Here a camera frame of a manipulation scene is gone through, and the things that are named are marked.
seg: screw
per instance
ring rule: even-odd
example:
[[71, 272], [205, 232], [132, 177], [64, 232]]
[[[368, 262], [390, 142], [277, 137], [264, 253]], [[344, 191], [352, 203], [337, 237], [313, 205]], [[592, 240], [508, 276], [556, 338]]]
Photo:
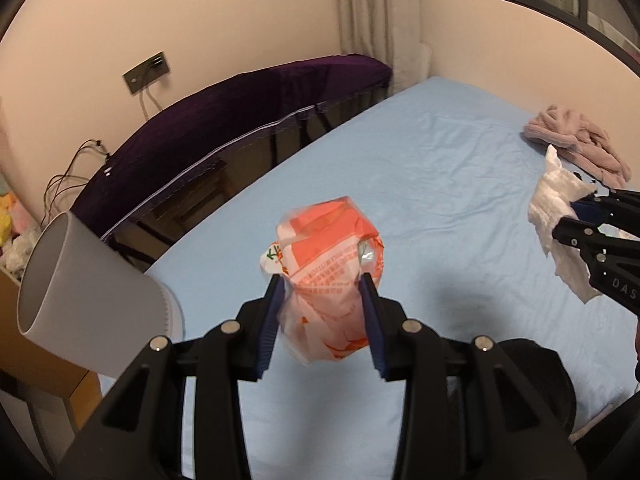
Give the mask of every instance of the screw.
[[476, 348], [482, 350], [483, 352], [487, 352], [494, 347], [494, 342], [492, 341], [492, 339], [485, 335], [479, 335], [478, 337], [476, 337], [474, 343], [476, 344]]
[[165, 338], [163, 335], [157, 335], [155, 338], [149, 341], [149, 348], [155, 350], [156, 352], [159, 352], [165, 349], [168, 344], [169, 340], [167, 338]]
[[220, 330], [222, 330], [223, 334], [235, 334], [238, 330], [240, 330], [240, 323], [238, 323], [235, 319], [225, 321], [222, 325], [220, 325]]
[[417, 334], [422, 330], [422, 323], [415, 319], [405, 319], [402, 322], [402, 330], [409, 334]]

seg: beige wall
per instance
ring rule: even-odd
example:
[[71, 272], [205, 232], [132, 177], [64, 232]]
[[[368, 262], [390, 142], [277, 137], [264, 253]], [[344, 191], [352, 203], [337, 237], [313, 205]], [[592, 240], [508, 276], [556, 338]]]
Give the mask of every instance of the beige wall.
[[122, 74], [161, 50], [172, 72], [152, 92], [167, 106], [239, 72], [338, 54], [337, 3], [27, 0], [0, 42], [0, 168], [34, 213], [84, 140], [113, 151], [140, 127]]
[[538, 112], [552, 103], [606, 129], [640, 189], [640, 78], [584, 35], [503, 0], [420, 0], [431, 75]]

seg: black wire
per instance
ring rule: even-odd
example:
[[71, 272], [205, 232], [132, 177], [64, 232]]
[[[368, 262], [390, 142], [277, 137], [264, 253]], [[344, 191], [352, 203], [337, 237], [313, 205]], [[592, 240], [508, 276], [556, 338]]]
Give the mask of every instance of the black wire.
[[161, 112], [162, 107], [160, 106], [160, 103], [156, 101], [156, 98], [151, 95], [151, 90], [149, 89], [149, 85], [146, 85], [146, 94], [149, 96], [149, 99], [151, 99], [154, 102], [158, 111]]
[[145, 88], [145, 80], [146, 80], [146, 73], [149, 71], [149, 65], [145, 66], [144, 71], [142, 72], [142, 76], [140, 77], [140, 84], [142, 85], [140, 88], [140, 93], [138, 94], [138, 97], [140, 98], [140, 107], [142, 108], [142, 114], [145, 117], [145, 122], [149, 120], [149, 114], [146, 113], [146, 108], [145, 108], [145, 95], [144, 95], [144, 88]]
[[[45, 220], [48, 221], [51, 218], [51, 211], [53, 209], [53, 205], [54, 205], [55, 199], [59, 194], [58, 192], [60, 191], [60, 186], [62, 185], [62, 181], [65, 180], [66, 178], [72, 177], [70, 175], [71, 169], [73, 168], [74, 164], [76, 163], [76, 160], [78, 159], [78, 156], [82, 152], [84, 152], [84, 150], [92, 150], [93, 152], [104, 156], [105, 159], [107, 159], [110, 156], [110, 154], [107, 151], [107, 149], [102, 145], [102, 142], [100, 141], [100, 139], [88, 139], [88, 140], [86, 140], [85, 142], [83, 142], [80, 145], [80, 147], [76, 150], [76, 153], [74, 154], [73, 158], [71, 159], [71, 162], [66, 167], [65, 173], [57, 174], [57, 175], [55, 175], [55, 176], [53, 176], [53, 177], [51, 177], [49, 179], [49, 183], [47, 184], [47, 188], [45, 189], [45, 192], [44, 192], [44, 194], [42, 196], [42, 201], [44, 203], [45, 213], [44, 213], [44, 216], [42, 217], [42, 220], [40, 221], [40, 228], [41, 229], [42, 229], [42, 227], [44, 225]], [[49, 207], [47, 208], [47, 193], [49, 192], [49, 190], [53, 186], [56, 186], [56, 191], [55, 191], [53, 200], [50, 202]]]
[[[47, 184], [46, 189], [44, 190], [44, 194], [42, 196], [43, 202], [44, 202], [44, 210], [47, 210], [48, 207], [48, 201], [47, 201], [47, 195], [49, 194], [49, 191], [51, 190], [51, 188], [53, 188], [57, 183], [59, 183], [60, 181], [64, 180], [65, 176], [62, 174], [57, 174], [52, 176], [49, 179], [49, 183]], [[79, 176], [79, 175], [72, 175], [69, 174], [66, 176], [66, 178], [68, 179], [76, 179], [76, 180], [84, 180], [85, 183], [89, 182], [89, 179], [85, 176]]]
[[145, 97], [143, 92], [146, 91], [146, 94], [149, 96], [149, 99], [151, 99], [151, 101], [153, 102], [153, 104], [156, 105], [156, 108], [158, 109], [159, 112], [162, 111], [162, 107], [160, 106], [160, 103], [156, 100], [155, 97], [153, 97], [151, 95], [151, 90], [149, 89], [149, 85], [150, 83], [146, 83], [146, 76], [149, 72], [149, 69], [151, 69], [153, 65], [153, 62], [148, 63], [147, 66], [145, 66], [144, 71], [142, 72], [142, 76], [140, 77], [140, 107], [142, 108], [142, 114], [145, 116], [145, 121], [149, 120], [149, 114], [146, 112], [146, 107], [145, 107]]
[[84, 187], [86, 186], [86, 182], [83, 182], [82, 184], [75, 184], [74, 186], [68, 186], [65, 187], [65, 189], [61, 189], [59, 192], [57, 192], [54, 196], [53, 196], [53, 200], [51, 201], [52, 203], [54, 203], [56, 201], [56, 199], [63, 194], [65, 191], [69, 191], [70, 189], [75, 189], [77, 187]]

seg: white lamp shade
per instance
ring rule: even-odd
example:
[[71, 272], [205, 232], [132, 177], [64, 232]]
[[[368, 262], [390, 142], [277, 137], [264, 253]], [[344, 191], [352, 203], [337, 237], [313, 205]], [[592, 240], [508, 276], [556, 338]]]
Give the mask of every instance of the white lamp shade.
[[183, 336], [169, 290], [70, 212], [47, 226], [33, 250], [18, 296], [18, 327], [52, 354], [114, 378], [154, 336]]

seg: white tissue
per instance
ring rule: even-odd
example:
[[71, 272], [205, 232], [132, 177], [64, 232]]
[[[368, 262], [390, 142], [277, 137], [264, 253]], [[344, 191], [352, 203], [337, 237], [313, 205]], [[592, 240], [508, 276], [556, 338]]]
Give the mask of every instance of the white tissue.
[[563, 216], [577, 218], [571, 202], [595, 192], [595, 184], [585, 184], [571, 171], [562, 168], [558, 152], [549, 145], [545, 157], [545, 173], [540, 177], [527, 209], [527, 219], [536, 227], [542, 250], [551, 253], [559, 276], [583, 303], [600, 296], [589, 285], [589, 269], [580, 251], [562, 245], [552, 237], [552, 231]]

